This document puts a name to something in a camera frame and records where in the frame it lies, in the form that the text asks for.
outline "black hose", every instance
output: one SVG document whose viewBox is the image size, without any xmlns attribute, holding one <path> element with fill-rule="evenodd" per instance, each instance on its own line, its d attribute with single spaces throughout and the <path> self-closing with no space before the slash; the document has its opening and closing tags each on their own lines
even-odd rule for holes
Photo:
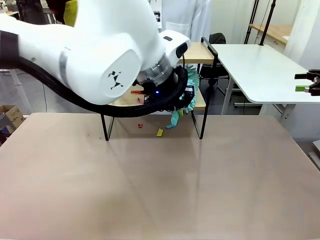
<svg viewBox="0 0 320 240">
<path fill-rule="evenodd" d="M 12 67 L 19 68 L 26 73 L 29 73 L 65 100 L 83 109 L 114 118 L 136 118 L 163 110 L 167 105 L 182 96 L 188 83 L 187 70 L 178 66 L 175 69 L 175 73 L 178 75 L 178 83 L 176 89 L 174 89 L 172 94 L 168 97 L 163 97 L 155 102 L 137 106 L 119 107 L 112 105 L 96 105 L 84 100 L 44 69 L 23 57 L 19 57 L 17 65 L 15 64 L 15 66 Z"/>
</svg>

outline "floor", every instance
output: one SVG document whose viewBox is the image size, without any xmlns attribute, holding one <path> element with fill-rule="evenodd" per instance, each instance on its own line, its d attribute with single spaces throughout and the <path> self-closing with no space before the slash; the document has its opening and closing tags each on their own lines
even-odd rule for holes
<svg viewBox="0 0 320 240">
<path fill-rule="evenodd" d="M 22 83 L 34 113 L 45 113 L 46 111 L 50 113 L 89 113 L 89 111 L 59 97 L 31 75 L 23 73 L 20 70 L 17 70 L 17 74 L 20 74 L 18 78 Z M 206 80 L 203 80 L 200 85 L 200 90 L 204 99 L 207 98 L 208 86 L 208 81 Z M 224 90 L 227 88 L 228 82 L 226 80 L 221 80 L 219 86 Z M 215 87 L 214 92 L 211 94 L 209 108 L 210 115 L 221 114 L 224 99 L 224 95 Z M 247 107 L 245 110 L 243 107 L 234 108 L 233 103 L 243 103 L 244 100 L 244 96 L 233 95 L 229 104 L 228 114 L 258 115 L 260 112 L 259 107 Z M 0 106 L 1 105 L 17 105 L 24 114 L 28 113 L 8 72 L 0 72 Z M 196 114 L 203 114 L 203 111 L 197 111 Z"/>
</svg>

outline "white lab coat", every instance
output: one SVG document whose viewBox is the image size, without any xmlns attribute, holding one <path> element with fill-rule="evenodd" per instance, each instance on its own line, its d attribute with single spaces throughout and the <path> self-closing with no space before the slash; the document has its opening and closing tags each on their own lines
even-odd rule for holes
<svg viewBox="0 0 320 240">
<path fill-rule="evenodd" d="M 209 40 L 212 0 L 162 0 L 162 30 L 174 30 L 191 42 Z"/>
</svg>

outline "box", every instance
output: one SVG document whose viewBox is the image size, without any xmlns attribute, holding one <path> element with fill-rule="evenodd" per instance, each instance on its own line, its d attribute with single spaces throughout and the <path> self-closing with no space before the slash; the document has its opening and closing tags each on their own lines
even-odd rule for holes
<svg viewBox="0 0 320 240">
<path fill-rule="evenodd" d="M 25 121 L 25 118 L 20 112 L 19 108 L 14 105 L 0 106 L 0 113 L 4 113 L 16 128 L 18 128 Z M 10 126 L 6 126 L 0 130 L 4 134 L 12 134 L 14 132 Z"/>
</svg>

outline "yellow cloth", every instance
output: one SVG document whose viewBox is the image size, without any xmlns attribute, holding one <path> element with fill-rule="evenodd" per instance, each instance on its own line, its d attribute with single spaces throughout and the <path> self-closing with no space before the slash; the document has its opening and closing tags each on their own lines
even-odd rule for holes
<svg viewBox="0 0 320 240">
<path fill-rule="evenodd" d="M 78 11 L 77 0 L 71 0 L 65 3 L 65 10 L 63 15 L 65 25 L 68 25 L 71 27 L 75 26 L 77 11 Z"/>
</svg>

